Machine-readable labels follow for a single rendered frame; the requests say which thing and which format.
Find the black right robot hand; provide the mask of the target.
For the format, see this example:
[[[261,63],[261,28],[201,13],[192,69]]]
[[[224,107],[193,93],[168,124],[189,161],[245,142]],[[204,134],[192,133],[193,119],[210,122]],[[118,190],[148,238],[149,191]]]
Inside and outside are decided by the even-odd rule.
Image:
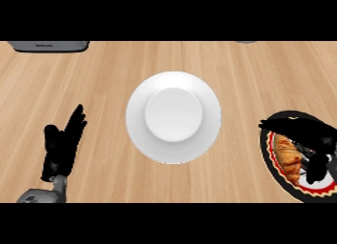
[[[263,120],[260,127],[282,134],[316,152],[310,159],[307,182],[313,184],[322,181],[328,173],[328,156],[336,152],[337,129],[322,121],[302,117]]]

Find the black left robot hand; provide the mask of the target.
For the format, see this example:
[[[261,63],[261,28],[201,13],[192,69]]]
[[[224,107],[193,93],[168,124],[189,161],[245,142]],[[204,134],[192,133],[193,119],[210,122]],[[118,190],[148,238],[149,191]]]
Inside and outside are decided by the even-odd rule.
[[[77,147],[87,125],[84,107],[77,106],[64,131],[55,125],[46,125],[46,161],[43,181],[58,175],[70,176],[77,160]]]

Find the golden brown croissant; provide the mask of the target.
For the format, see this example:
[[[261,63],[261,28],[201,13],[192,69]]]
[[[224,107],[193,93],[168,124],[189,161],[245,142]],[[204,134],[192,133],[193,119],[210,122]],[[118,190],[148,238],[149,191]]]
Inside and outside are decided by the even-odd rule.
[[[300,186],[302,156],[291,139],[282,134],[275,136],[275,153],[288,180]]]

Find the black and red patterned plate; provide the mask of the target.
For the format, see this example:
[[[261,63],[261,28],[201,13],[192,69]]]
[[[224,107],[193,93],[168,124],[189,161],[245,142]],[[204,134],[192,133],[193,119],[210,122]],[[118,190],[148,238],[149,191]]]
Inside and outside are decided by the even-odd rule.
[[[314,115],[308,114],[307,112],[298,111],[277,112],[267,119],[295,119],[298,117],[322,121]],[[292,143],[302,156],[300,186],[295,186],[288,180],[275,153],[276,134],[276,132],[261,128],[261,154],[266,166],[282,188],[288,191],[294,198],[305,203],[337,203],[337,183],[335,182],[329,170],[326,173],[326,177],[322,181],[316,181],[313,184],[307,182],[310,159],[316,152],[294,141]]]

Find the white plate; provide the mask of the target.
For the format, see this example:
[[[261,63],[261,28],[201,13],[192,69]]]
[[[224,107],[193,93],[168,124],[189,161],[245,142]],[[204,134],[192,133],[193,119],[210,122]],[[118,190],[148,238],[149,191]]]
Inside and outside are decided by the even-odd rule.
[[[161,163],[182,164],[198,159],[217,141],[223,125],[220,99],[195,75],[165,71],[140,83],[126,118],[139,151]]]

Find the dark grey appliance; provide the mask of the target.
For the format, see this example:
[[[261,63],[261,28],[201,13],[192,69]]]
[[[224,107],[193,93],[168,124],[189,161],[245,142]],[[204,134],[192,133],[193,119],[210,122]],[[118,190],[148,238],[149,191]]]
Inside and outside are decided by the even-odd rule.
[[[11,41],[21,52],[80,52],[89,48],[89,41]]]

